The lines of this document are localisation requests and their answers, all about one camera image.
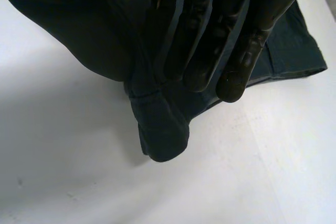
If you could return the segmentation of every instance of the white surface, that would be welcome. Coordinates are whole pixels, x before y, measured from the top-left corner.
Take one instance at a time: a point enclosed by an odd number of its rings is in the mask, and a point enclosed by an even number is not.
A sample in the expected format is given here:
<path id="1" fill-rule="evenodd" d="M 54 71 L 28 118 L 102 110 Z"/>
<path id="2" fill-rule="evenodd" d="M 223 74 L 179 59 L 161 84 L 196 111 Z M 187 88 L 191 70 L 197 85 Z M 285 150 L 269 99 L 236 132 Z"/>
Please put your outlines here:
<path id="1" fill-rule="evenodd" d="M 0 0 L 0 223 L 336 223 L 336 26 L 299 4 L 329 70 L 218 105 L 158 164 L 121 84 Z"/>

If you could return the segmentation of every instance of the dark green fabric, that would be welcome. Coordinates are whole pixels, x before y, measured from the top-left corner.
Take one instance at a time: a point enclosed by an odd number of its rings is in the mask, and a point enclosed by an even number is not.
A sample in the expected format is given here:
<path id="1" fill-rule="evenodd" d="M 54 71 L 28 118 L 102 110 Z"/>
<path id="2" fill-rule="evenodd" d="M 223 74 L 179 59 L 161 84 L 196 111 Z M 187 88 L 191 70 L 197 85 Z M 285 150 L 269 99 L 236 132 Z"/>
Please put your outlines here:
<path id="1" fill-rule="evenodd" d="M 202 93 L 191 93 L 181 83 L 167 82 L 161 74 L 182 0 L 177 0 L 167 42 L 156 59 L 154 69 L 139 36 L 149 0 L 10 2 L 63 43 L 84 66 L 112 80 L 126 81 L 125 89 L 139 123 L 142 150 L 158 162 L 168 161 L 182 153 L 187 147 L 188 125 L 192 118 L 219 102 L 215 94 L 217 79 L 238 37 L 247 10 L 246 4 L 208 88 Z M 270 80 L 306 77 L 326 68 L 295 2 L 275 26 L 249 86 Z"/>

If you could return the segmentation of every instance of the cloth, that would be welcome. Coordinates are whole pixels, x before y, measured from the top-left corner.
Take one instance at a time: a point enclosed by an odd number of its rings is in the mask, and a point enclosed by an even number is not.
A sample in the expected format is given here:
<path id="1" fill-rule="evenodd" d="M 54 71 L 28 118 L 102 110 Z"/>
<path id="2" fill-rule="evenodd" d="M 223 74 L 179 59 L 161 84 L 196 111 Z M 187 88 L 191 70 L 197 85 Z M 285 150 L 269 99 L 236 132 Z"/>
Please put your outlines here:
<path id="1" fill-rule="evenodd" d="M 210 85 L 202 93 L 191 93 L 179 82 L 167 82 L 161 74 L 165 52 L 182 10 L 182 0 L 177 0 L 175 17 L 154 67 L 139 36 L 149 0 L 10 2 L 67 46 L 87 68 L 113 80 L 127 80 L 125 89 L 139 123 L 142 150 L 157 162 L 171 160 L 182 153 L 187 147 L 190 121 L 219 103 L 216 82 L 233 49 L 248 6 L 245 5 L 230 35 Z M 307 77 L 326 69 L 295 2 L 276 24 L 249 86 Z"/>

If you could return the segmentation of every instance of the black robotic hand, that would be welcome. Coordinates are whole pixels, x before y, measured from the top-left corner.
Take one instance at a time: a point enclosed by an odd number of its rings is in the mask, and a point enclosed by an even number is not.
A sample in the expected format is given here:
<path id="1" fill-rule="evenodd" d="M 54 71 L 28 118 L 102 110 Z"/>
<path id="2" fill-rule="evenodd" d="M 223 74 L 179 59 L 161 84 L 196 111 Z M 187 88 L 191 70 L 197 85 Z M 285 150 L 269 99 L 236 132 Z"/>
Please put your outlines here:
<path id="1" fill-rule="evenodd" d="M 234 50 L 217 83 L 218 97 L 225 102 L 235 102 L 244 93 L 259 54 L 277 20 L 295 0 L 250 0 L 249 10 Z M 152 0 L 149 10 L 165 17 L 162 27 L 145 29 L 146 36 L 162 41 L 167 24 L 175 11 L 176 0 Z M 213 0 L 212 13 L 206 29 L 193 55 L 191 50 L 205 19 L 209 0 L 184 0 L 164 74 L 169 80 L 182 80 L 193 92 L 205 90 L 222 56 L 227 38 L 234 28 L 245 0 Z M 158 48 L 152 48 L 152 55 Z"/>

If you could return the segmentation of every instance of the garment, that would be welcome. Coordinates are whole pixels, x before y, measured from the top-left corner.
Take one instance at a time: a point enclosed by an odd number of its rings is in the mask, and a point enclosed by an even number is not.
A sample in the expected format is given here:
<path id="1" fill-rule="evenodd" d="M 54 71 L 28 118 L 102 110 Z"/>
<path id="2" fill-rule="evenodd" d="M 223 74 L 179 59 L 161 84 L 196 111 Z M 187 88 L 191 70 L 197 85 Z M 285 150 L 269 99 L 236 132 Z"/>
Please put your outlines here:
<path id="1" fill-rule="evenodd" d="M 125 89 L 139 123 L 142 150 L 158 162 L 182 153 L 187 147 L 190 121 L 219 102 L 215 94 L 216 82 L 247 10 L 245 5 L 208 88 L 202 93 L 191 93 L 179 82 L 167 82 L 161 74 L 182 0 L 177 0 L 175 17 L 154 67 L 139 35 L 149 0 L 10 2 L 68 47 L 90 70 L 113 80 L 126 80 Z M 326 68 L 295 2 L 276 24 L 249 86 L 270 80 L 306 77 Z"/>

